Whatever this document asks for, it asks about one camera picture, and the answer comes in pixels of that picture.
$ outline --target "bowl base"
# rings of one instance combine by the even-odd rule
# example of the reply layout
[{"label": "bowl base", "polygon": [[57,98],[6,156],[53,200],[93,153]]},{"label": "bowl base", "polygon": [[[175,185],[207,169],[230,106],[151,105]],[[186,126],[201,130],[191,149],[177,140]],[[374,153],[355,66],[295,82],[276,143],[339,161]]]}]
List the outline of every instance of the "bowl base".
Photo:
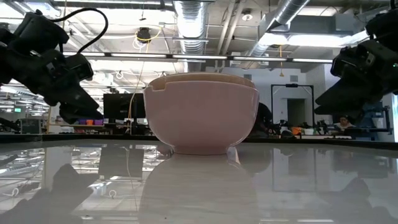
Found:
[{"label": "bowl base", "polygon": [[174,152],[185,155],[215,156],[226,154],[229,147],[185,147],[174,146]]}]

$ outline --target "black cable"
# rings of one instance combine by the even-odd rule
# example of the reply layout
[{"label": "black cable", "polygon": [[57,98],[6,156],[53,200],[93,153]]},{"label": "black cable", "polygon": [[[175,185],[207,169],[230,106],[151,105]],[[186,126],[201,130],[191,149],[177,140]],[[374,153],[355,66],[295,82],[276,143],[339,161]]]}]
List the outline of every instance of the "black cable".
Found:
[{"label": "black cable", "polygon": [[396,0],[390,0],[390,7],[391,7],[391,9],[396,8]]},{"label": "black cable", "polygon": [[87,7],[87,8],[78,9],[78,10],[76,10],[76,11],[74,11],[74,12],[71,12],[69,15],[67,15],[67,16],[65,16],[65,17],[62,17],[62,18],[59,18],[59,19],[51,19],[51,20],[50,20],[51,22],[62,22],[62,21],[65,21],[65,20],[71,18],[72,16],[74,16],[74,15],[76,15],[76,14],[78,14],[78,13],[86,12],[86,11],[95,11],[95,12],[100,13],[100,14],[104,17],[105,26],[104,26],[104,29],[103,29],[94,39],[92,39],[91,41],[89,41],[87,44],[85,44],[84,46],[82,46],[81,49],[79,49],[79,50],[77,51],[78,54],[81,53],[82,51],[84,51],[84,50],[85,50],[87,47],[89,47],[91,44],[94,44],[94,43],[95,43],[97,40],[99,40],[102,36],[104,36],[104,34],[105,34],[105,32],[108,30],[108,26],[109,26],[108,18],[105,16],[105,14],[104,14],[103,12],[101,12],[100,10],[98,10],[98,9]]}]

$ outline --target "orange object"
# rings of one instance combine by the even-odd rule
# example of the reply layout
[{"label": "orange object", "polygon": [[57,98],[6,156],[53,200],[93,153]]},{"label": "orange object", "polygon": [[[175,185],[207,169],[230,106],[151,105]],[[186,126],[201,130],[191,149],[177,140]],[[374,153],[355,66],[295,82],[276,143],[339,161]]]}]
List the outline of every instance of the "orange object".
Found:
[{"label": "orange object", "polygon": [[298,135],[301,133],[301,128],[294,127],[294,128],[292,128],[292,132],[294,135]]}]

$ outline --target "doorway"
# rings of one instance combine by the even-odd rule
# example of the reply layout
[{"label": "doorway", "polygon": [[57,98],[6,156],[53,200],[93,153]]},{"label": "doorway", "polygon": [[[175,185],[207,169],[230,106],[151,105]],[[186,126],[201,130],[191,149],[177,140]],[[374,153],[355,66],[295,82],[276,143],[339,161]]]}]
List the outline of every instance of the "doorway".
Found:
[{"label": "doorway", "polygon": [[293,127],[305,122],[305,99],[287,99],[287,121]]}]

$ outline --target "silver ductwork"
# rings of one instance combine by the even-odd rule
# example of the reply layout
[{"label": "silver ductwork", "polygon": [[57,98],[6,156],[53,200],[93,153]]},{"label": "silver ductwork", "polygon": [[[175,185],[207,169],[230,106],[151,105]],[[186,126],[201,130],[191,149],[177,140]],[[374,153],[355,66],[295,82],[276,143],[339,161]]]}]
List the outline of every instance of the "silver ductwork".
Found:
[{"label": "silver ductwork", "polygon": [[[273,18],[267,22],[267,29],[269,31],[281,25],[290,23],[297,14],[308,4],[310,0],[280,0],[278,8],[272,12]],[[259,38],[259,41],[254,45],[248,56],[260,57],[268,49],[269,45],[265,44],[268,41],[269,33],[265,33]]]},{"label": "silver ductwork", "polygon": [[[175,12],[177,13],[177,27],[179,36],[182,38],[205,38],[206,33],[206,11],[207,2],[197,1],[175,1]],[[184,40],[180,42],[183,54],[200,55],[204,53],[205,43],[203,41]],[[201,63],[185,62],[185,72],[200,71]]]}]

